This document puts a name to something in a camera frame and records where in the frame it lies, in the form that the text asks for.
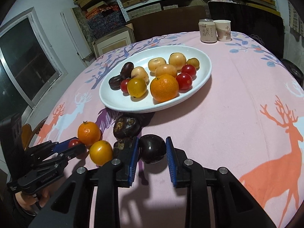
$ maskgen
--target orange deer print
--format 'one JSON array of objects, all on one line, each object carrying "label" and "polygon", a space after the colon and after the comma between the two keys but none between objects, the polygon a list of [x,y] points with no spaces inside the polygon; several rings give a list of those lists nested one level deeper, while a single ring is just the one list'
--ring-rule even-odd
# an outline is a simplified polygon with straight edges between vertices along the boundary
[{"label": "orange deer print", "polygon": [[52,130],[52,127],[57,124],[60,116],[64,114],[64,103],[58,105],[53,111],[53,119],[50,124],[44,124],[41,128],[38,136],[40,137],[38,144],[42,143],[48,133]]},{"label": "orange deer print", "polygon": [[278,226],[280,227],[292,196],[296,209],[299,208],[298,179],[301,174],[302,153],[298,141],[303,142],[303,136],[293,125],[298,121],[298,117],[295,118],[293,111],[286,104],[285,109],[278,96],[276,98],[276,110],[282,118],[282,123],[268,113],[267,105],[261,105],[263,110],[260,112],[274,121],[277,126],[286,128],[285,133],[289,135],[291,153],[259,165],[242,176],[240,182],[263,208],[269,199],[280,196],[288,190],[287,202]]}]

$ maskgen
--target human hand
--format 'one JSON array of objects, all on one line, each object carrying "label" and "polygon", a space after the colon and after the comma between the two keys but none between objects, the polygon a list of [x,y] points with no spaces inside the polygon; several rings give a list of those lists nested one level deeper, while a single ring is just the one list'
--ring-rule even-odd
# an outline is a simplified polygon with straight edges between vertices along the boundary
[{"label": "human hand", "polygon": [[[41,207],[44,207],[45,204],[47,203],[47,201],[49,200],[50,198],[50,193],[49,193],[49,190],[47,188],[44,188],[42,190],[42,193],[41,193],[41,198],[39,200],[39,205]],[[31,208],[31,205],[34,205],[36,200],[33,196],[30,196],[30,195],[27,195],[27,194],[24,194],[22,192],[18,192],[15,194],[16,196],[16,200],[17,202],[19,203],[19,205],[24,209],[24,210],[27,210],[27,211],[30,211],[32,208]]]}]

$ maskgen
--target dark purple fruit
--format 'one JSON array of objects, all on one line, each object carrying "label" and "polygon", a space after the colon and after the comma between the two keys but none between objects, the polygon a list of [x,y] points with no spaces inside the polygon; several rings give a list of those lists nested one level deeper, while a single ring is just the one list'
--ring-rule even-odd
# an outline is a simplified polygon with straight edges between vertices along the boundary
[{"label": "dark purple fruit", "polygon": [[122,115],[114,124],[113,134],[118,140],[126,137],[134,137],[138,135],[140,128],[140,122],[136,117]]},{"label": "dark purple fruit", "polygon": [[109,85],[111,87],[112,90],[118,90],[120,89],[120,84],[122,83],[124,79],[120,76],[114,76],[109,80]]},{"label": "dark purple fruit", "polygon": [[140,159],[146,164],[155,164],[166,154],[166,144],[158,135],[144,135],[139,139]]},{"label": "dark purple fruit", "polygon": [[133,139],[131,139],[129,137],[116,141],[114,143],[114,147],[113,147],[113,157],[117,158],[120,151],[122,151],[124,148],[128,148],[131,146],[132,141],[133,141]]},{"label": "dark purple fruit", "polygon": [[134,68],[134,64],[132,62],[127,62],[124,64],[121,69],[120,76],[124,79],[131,78],[131,72]]}]

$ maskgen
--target table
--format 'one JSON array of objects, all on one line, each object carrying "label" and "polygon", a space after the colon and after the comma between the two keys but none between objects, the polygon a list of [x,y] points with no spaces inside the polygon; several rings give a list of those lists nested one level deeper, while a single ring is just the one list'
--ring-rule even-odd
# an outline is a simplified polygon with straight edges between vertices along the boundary
[{"label": "table", "polygon": [[[230,43],[215,44],[200,42],[199,32],[171,34],[104,54],[66,90],[36,143],[72,138],[83,121],[94,121],[103,140],[113,145],[113,120],[119,113],[99,99],[102,78],[119,61],[144,49],[195,47],[212,61],[210,79],[188,100],[144,115],[151,121],[142,134],[171,136],[176,148],[203,167],[227,167],[276,226],[285,227],[304,199],[304,91],[258,42],[242,33],[231,34]],[[89,157],[75,158],[65,175],[79,166],[96,167]],[[139,168],[133,186],[119,189],[121,227],[183,227],[186,191],[173,188],[167,162],[144,165],[144,177],[138,176]]]}]

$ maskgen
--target paper cup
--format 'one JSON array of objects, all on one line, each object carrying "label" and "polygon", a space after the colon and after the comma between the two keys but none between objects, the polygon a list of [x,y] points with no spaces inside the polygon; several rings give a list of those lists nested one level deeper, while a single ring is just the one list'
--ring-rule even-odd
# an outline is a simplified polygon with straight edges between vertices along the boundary
[{"label": "paper cup", "polygon": [[222,42],[231,41],[231,21],[215,20],[215,28],[218,36],[218,40]]}]

